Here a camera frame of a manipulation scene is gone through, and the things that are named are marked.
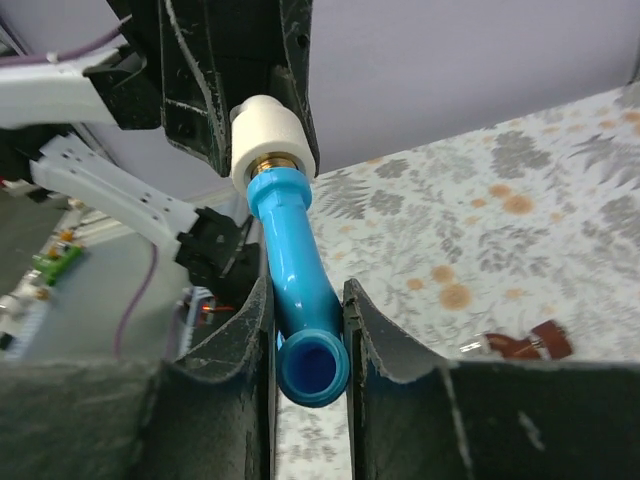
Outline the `blue plastic water faucet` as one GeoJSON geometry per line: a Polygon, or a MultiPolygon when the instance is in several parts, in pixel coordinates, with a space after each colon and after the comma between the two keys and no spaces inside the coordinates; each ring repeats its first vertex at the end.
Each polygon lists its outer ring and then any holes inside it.
{"type": "Polygon", "coordinates": [[[321,408],[345,390],[350,360],[342,340],[342,310],[307,215],[308,179],[293,168],[258,174],[247,190],[261,222],[283,341],[276,355],[279,387],[292,402],[321,408]]]}

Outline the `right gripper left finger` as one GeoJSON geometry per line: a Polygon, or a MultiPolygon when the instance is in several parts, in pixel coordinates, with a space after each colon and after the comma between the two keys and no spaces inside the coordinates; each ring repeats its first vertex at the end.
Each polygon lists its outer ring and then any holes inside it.
{"type": "Polygon", "coordinates": [[[5,479],[271,479],[277,389],[270,280],[174,363],[1,368],[5,479]]]}

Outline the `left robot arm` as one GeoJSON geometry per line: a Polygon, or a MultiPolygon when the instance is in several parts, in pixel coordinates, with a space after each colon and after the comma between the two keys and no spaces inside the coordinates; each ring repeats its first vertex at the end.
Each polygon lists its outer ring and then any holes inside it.
{"type": "Polygon", "coordinates": [[[162,130],[245,191],[262,168],[314,177],[309,1],[113,1],[115,28],[69,52],[1,60],[1,174],[73,197],[153,243],[226,305],[261,268],[244,228],[163,193],[86,131],[162,130]]]}

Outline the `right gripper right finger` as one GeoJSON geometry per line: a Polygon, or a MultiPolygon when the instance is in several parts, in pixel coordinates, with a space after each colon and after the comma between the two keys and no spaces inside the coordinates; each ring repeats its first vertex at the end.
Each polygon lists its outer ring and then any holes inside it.
{"type": "Polygon", "coordinates": [[[634,363],[446,359],[344,285],[357,479],[635,479],[634,363]]]}

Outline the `brown plastic water faucet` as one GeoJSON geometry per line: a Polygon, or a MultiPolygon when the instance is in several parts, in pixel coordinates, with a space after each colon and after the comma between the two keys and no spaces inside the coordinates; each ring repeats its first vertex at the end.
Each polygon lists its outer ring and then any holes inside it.
{"type": "Polygon", "coordinates": [[[560,360],[574,353],[566,330],[554,319],[533,327],[524,337],[483,332],[462,343],[459,351],[468,357],[492,356],[505,360],[560,360]]]}

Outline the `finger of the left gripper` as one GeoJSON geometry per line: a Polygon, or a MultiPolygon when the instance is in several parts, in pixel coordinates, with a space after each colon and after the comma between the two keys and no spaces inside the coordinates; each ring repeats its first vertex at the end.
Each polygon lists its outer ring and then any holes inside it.
{"type": "Polygon", "coordinates": [[[281,30],[282,64],[275,67],[272,80],[276,98],[296,114],[312,153],[315,177],[320,153],[309,101],[309,60],[313,2],[280,0],[275,2],[281,30]]]}
{"type": "Polygon", "coordinates": [[[208,1],[110,1],[122,33],[159,91],[169,144],[230,175],[230,123],[215,70],[208,1]]]}

